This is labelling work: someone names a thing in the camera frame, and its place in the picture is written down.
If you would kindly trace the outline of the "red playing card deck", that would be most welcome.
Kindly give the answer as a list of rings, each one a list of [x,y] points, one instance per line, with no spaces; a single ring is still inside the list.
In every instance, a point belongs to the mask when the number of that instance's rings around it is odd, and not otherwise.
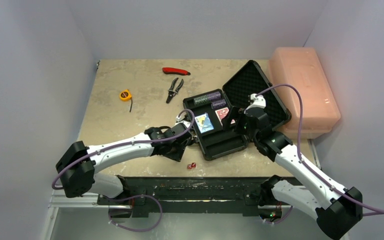
[[[215,110],[215,114],[221,125],[223,125],[222,120],[228,115],[228,113],[229,113],[228,107]]]

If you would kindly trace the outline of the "purple 500 chip stack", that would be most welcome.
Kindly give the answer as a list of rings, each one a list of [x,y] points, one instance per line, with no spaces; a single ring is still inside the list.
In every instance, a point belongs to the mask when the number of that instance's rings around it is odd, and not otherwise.
[[[224,107],[226,104],[227,104],[227,102],[224,99],[216,100],[216,101],[211,102],[211,108],[213,110],[220,109],[220,108]]]

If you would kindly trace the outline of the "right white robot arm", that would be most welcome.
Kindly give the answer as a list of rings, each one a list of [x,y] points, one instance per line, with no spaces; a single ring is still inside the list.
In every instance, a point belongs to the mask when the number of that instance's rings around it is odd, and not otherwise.
[[[259,107],[233,107],[221,120],[224,130],[249,138],[258,152],[290,172],[304,187],[273,175],[261,184],[260,204],[286,202],[316,220],[332,240],[341,239],[363,218],[362,193],[328,177],[309,161],[293,141],[273,130],[267,113]]]

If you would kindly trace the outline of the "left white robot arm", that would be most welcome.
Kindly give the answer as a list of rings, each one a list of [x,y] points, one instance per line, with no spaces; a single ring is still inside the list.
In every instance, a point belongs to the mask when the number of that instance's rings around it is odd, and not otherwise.
[[[192,125],[177,122],[173,127],[151,127],[136,136],[101,145],[86,146],[83,141],[72,143],[57,162],[56,181],[52,188],[63,190],[67,198],[96,193],[109,197],[118,205],[126,203],[129,191],[121,177],[102,174],[111,166],[152,156],[180,162],[186,146],[192,141]]]

